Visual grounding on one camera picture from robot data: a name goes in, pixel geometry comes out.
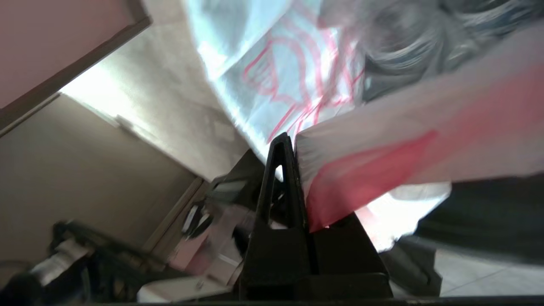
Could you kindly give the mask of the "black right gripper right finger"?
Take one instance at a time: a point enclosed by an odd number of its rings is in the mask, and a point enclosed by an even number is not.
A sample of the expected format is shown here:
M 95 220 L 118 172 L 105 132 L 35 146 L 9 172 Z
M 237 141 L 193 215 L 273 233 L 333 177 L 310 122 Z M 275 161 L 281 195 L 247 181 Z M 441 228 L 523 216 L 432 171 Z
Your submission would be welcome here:
M 385 265 L 355 213 L 312 234 L 321 275 L 382 274 Z

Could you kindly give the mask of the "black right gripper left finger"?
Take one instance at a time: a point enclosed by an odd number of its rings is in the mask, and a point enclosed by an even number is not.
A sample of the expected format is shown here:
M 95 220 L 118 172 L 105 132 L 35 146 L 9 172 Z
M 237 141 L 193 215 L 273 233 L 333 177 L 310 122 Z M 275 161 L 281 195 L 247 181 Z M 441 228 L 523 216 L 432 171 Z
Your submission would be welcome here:
M 270 227 L 275 189 L 281 190 L 287 226 Z M 256 221 L 244 260 L 244 277 L 304 277 L 310 273 L 307 238 L 309 225 L 298 162 L 291 137 L 275 137 L 256 207 Z

